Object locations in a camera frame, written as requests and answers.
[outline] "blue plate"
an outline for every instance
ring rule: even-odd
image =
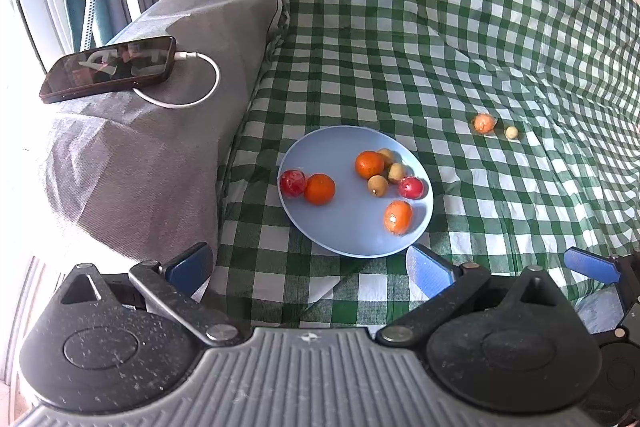
[[[404,235],[390,233],[384,225],[388,204],[401,200],[395,185],[376,198],[367,190],[354,169],[356,156],[363,151],[386,148],[396,154],[407,175],[420,178],[426,193],[419,200],[407,200],[414,219]],[[301,169],[306,176],[324,172],[335,182],[334,199],[323,206],[308,203],[304,197],[278,194],[287,216],[300,232],[321,247],[349,257],[384,257],[409,247],[427,229],[433,211],[431,182],[417,158],[406,147],[385,134],[366,127],[339,125],[306,134],[282,158],[278,179],[284,171]]]

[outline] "small yellow fruit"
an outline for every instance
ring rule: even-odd
[[[382,154],[385,159],[385,169],[388,169],[394,163],[394,154],[389,149],[380,149],[378,154]]]
[[[518,129],[517,129],[517,127],[514,127],[513,125],[511,127],[507,127],[507,130],[504,132],[504,135],[509,140],[515,140],[518,137]]]
[[[388,188],[389,184],[382,176],[373,176],[367,182],[367,190],[377,198],[384,196]]]
[[[389,167],[388,179],[390,183],[398,185],[405,176],[404,166],[401,163],[394,163]]]

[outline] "white charging cable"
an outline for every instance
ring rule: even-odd
[[[213,69],[216,70],[216,81],[213,83],[213,87],[201,99],[196,100],[195,102],[190,102],[190,103],[166,103],[166,102],[161,102],[160,100],[156,100],[154,98],[151,98],[150,96],[148,96],[148,95],[144,94],[142,91],[140,91],[137,87],[133,88],[133,92],[135,92],[136,95],[138,95],[140,98],[143,98],[147,102],[155,103],[156,105],[159,105],[160,107],[165,107],[167,109],[185,109],[187,107],[194,107],[196,105],[201,104],[202,102],[207,100],[209,97],[211,97],[211,95],[214,92],[216,92],[216,89],[218,89],[218,84],[220,83],[220,68],[218,67],[218,65],[215,63],[215,61],[212,58],[207,57],[207,55],[203,55],[202,53],[177,52],[174,55],[174,59],[175,60],[186,60],[187,57],[198,57],[198,58],[201,58],[202,60],[206,60],[209,64],[211,64]]]

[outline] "mandarin orange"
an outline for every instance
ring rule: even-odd
[[[482,113],[476,116],[474,128],[480,134],[488,134],[494,130],[496,120],[490,114]]]
[[[385,157],[375,151],[361,152],[356,158],[355,168],[360,177],[369,180],[385,170]]]
[[[406,201],[395,200],[389,203],[385,210],[385,227],[396,235],[402,235],[409,230],[414,216],[411,205]]]
[[[305,200],[313,204],[327,204],[334,198],[335,183],[326,174],[314,174],[306,180]]]

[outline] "checkered cloth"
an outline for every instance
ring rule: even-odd
[[[289,222],[276,174],[295,140],[368,126],[433,184],[422,243],[494,274],[539,264],[571,299],[576,245],[625,254],[638,229],[640,7],[632,0],[286,0],[290,21],[225,173],[212,287],[254,323],[382,325],[424,298],[404,254],[366,261]],[[499,118],[480,136],[477,113]],[[518,140],[504,130],[514,125]]]

